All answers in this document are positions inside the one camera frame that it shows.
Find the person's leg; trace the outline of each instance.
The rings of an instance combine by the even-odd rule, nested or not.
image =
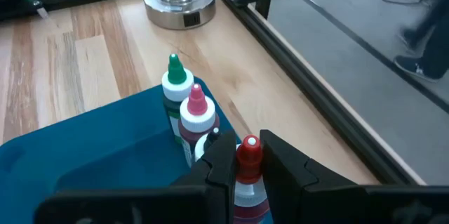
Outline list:
[[[402,36],[411,48],[416,48],[427,32],[449,11],[449,0],[439,0],[427,13],[426,17],[419,23],[416,29],[404,29]]]
[[[436,24],[421,58],[399,55],[394,59],[394,63],[409,74],[436,82],[449,68],[449,42],[446,41],[448,37],[449,12]]]
[[[439,20],[434,32],[426,44],[419,64],[424,73],[440,79],[449,68],[449,13]]]

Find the white bottle cap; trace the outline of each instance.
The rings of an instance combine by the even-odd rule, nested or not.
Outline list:
[[[195,161],[197,162],[204,154],[204,143],[208,138],[208,133],[204,136],[201,136],[199,140],[195,144]]]
[[[246,185],[236,181],[234,204],[241,207],[253,207],[267,199],[263,176],[256,183]]]
[[[189,96],[192,85],[194,84],[194,75],[190,70],[184,68],[187,78],[181,84],[172,84],[168,80],[168,72],[165,72],[162,76],[162,89],[163,94],[169,100],[174,102],[181,102]]]
[[[208,109],[202,115],[193,115],[187,109],[189,98],[181,103],[180,114],[182,125],[192,133],[201,133],[210,129],[215,123],[215,104],[209,97],[205,97]]]

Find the wood grain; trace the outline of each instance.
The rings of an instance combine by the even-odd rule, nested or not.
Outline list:
[[[0,41],[6,54],[0,76],[8,78],[0,86],[3,141],[160,84],[168,55],[178,53],[241,138],[270,129],[357,183],[377,182],[220,0],[208,24],[186,31],[153,25],[142,0],[104,1],[50,16],[53,25],[38,18],[0,25],[12,36]],[[22,74],[25,86],[18,81]]]

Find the silver base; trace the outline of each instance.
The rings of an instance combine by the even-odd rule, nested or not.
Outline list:
[[[191,0],[173,3],[164,0],[143,0],[148,18],[159,27],[188,29],[207,23],[215,15],[215,0]]]

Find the shoe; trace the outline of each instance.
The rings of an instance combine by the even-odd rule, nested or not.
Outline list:
[[[416,49],[416,44],[412,44],[410,41],[415,35],[415,30],[410,28],[403,28],[399,33],[399,39],[401,39],[402,43],[407,46],[407,48],[411,51]]]
[[[408,74],[422,78],[432,83],[438,82],[440,79],[429,77],[424,73],[422,67],[420,67],[419,61],[419,58],[409,58],[402,55],[398,55],[394,58],[394,64],[398,66],[399,69],[407,72]]]

